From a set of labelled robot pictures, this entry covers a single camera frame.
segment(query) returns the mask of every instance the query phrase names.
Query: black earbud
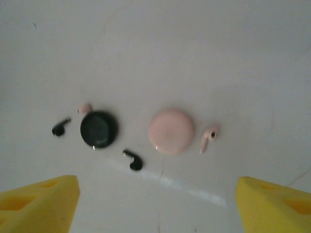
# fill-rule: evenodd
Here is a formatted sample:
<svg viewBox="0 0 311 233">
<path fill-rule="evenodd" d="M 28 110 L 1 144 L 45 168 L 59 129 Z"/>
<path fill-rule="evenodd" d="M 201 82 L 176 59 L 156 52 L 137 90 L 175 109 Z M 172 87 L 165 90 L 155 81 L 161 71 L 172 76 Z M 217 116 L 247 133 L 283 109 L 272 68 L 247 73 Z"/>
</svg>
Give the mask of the black earbud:
<svg viewBox="0 0 311 233">
<path fill-rule="evenodd" d="M 67 117 L 66 119 L 58 122 L 53 128 L 52 128 L 52 134 L 55 137 L 60 137 L 65 133 L 65 127 L 64 125 L 68 124 L 71 122 L 71 118 Z"/>
<path fill-rule="evenodd" d="M 133 161 L 132 161 L 132 163 L 130 165 L 131 170 L 133 170 L 133 171 L 140 171 L 142 169 L 143 161 L 142 161 L 142 159 L 138 155 L 132 153 L 129 150 L 124 150 L 123 151 L 123 155 L 133 158 Z"/>
</svg>

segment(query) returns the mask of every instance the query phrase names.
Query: white surface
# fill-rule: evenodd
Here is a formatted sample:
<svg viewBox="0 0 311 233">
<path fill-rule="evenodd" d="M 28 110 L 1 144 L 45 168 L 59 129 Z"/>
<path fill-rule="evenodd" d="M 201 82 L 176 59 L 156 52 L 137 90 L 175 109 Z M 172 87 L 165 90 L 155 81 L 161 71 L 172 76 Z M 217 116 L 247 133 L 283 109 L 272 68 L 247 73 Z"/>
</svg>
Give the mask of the white surface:
<svg viewBox="0 0 311 233">
<path fill-rule="evenodd" d="M 2 0 L 0 191 L 77 175 L 72 233 L 242 232 L 239 176 L 289 185 L 311 167 L 310 25 L 308 0 Z M 88 101 L 119 117 L 108 149 L 81 139 Z M 164 157 L 148 124 L 172 106 L 196 139 Z M 212 122 L 221 134 L 201 155 Z M 310 192 L 309 176 L 291 186 Z"/>
</svg>

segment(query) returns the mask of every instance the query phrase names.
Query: wireless earbud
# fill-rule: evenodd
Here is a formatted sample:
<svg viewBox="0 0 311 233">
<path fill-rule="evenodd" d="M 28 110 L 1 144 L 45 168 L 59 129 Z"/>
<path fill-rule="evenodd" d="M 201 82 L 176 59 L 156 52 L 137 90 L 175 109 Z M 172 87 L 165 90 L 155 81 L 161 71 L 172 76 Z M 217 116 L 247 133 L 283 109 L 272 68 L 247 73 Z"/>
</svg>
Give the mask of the wireless earbud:
<svg viewBox="0 0 311 233">
<path fill-rule="evenodd" d="M 58 122 L 53 128 L 52 128 L 52 134 L 55 137 L 60 137 L 65 133 L 65 127 L 64 125 L 68 124 L 71 122 L 71 118 L 67 117 L 66 119 Z"/>
<path fill-rule="evenodd" d="M 140 171 L 142 169 L 143 161 L 138 155 L 130 152 L 129 150 L 124 150 L 123 155 L 133 158 L 133 161 L 130 164 L 131 170 Z"/>
<path fill-rule="evenodd" d="M 208 141 L 213 142 L 216 140 L 219 133 L 219 126 L 213 125 L 207 128 L 201 138 L 201 145 L 200 145 L 200 153 L 204 153 L 207 148 Z"/>
</svg>

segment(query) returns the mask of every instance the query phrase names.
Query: yellow sponge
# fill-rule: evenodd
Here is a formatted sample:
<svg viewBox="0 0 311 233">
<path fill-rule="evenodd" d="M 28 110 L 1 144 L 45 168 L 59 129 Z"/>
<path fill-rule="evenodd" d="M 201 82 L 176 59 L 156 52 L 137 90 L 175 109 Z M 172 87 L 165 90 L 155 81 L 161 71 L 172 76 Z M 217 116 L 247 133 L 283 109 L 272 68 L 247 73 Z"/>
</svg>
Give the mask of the yellow sponge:
<svg viewBox="0 0 311 233">
<path fill-rule="evenodd" d="M 311 194 L 240 177 L 236 202 L 245 233 L 311 233 Z"/>
<path fill-rule="evenodd" d="M 75 176 L 0 193 L 0 233 L 67 233 L 78 198 Z"/>
</svg>

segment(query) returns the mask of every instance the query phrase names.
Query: yellow foam block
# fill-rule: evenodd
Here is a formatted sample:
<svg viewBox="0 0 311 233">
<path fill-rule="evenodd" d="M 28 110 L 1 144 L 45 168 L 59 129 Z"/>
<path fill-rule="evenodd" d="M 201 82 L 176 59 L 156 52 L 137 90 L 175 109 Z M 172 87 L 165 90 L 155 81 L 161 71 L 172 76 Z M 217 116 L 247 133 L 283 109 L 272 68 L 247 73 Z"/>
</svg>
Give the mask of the yellow foam block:
<svg viewBox="0 0 311 233">
<path fill-rule="evenodd" d="M 311 194 L 241 177 L 236 202 L 245 233 L 311 233 Z"/>
<path fill-rule="evenodd" d="M 0 193 L 0 233 L 67 233 L 78 198 L 69 175 Z"/>
</svg>

